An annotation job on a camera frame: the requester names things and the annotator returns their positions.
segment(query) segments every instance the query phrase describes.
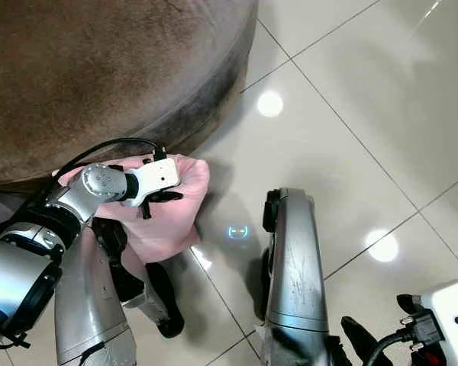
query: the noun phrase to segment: round ottoman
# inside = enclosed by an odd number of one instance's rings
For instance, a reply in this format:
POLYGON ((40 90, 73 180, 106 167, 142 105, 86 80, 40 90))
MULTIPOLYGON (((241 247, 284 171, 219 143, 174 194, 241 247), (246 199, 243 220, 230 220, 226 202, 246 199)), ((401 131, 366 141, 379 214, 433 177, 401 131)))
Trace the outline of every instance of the round ottoman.
MULTIPOLYGON (((257 0, 0 0, 0 191, 138 136, 190 153, 242 89, 257 0)), ((129 146, 92 161, 145 153, 129 146)))

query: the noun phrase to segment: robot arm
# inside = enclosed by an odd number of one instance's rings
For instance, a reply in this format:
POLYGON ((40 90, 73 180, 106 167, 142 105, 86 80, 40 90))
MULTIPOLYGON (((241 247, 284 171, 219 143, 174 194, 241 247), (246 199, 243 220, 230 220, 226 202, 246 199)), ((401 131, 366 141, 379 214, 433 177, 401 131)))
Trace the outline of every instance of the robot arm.
POLYGON ((17 335, 42 314, 62 276, 63 255, 70 247, 79 251, 82 233, 101 204, 139 206, 146 196, 179 183, 174 160, 163 158, 125 173, 87 165, 67 187, 21 208, 1 225, 0 335, 27 346, 17 335))

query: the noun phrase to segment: pink towel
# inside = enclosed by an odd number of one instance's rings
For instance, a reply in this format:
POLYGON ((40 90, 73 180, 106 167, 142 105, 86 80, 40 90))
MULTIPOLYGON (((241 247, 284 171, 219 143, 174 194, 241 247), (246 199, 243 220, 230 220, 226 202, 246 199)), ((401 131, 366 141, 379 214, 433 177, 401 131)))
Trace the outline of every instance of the pink towel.
MULTIPOLYGON (((124 170, 139 168, 143 159, 151 156, 132 156, 111 160, 104 164, 124 166, 124 170)), ((144 263, 159 262, 200 240, 194 226, 195 216, 208 189, 209 170, 204 160, 187 156, 169 156, 175 159, 181 184, 172 190, 183 193, 183 199, 160 204, 150 204, 149 220, 143 220, 139 207, 124 207, 120 202, 103 204, 96 212, 97 217, 118 220, 122 223, 127 240, 144 263)), ((68 180, 82 168, 72 170, 60 178, 66 185, 68 180)))

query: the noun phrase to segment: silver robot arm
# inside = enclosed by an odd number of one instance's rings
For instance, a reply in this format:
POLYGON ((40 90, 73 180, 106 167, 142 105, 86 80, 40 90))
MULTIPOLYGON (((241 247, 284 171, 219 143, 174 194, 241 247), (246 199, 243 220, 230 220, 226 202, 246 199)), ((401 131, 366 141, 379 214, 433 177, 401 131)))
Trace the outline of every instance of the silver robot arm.
POLYGON ((177 184, 170 158, 125 173, 91 164, 67 187, 1 225, 0 339, 4 335, 27 346, 20 334, 34 326, 58 285, 58 362, 109 364, 106 360, 116 359, 135 364, 134 340, 108 261, 87 226, 103 203, 137 206, 147 195, 177 184))

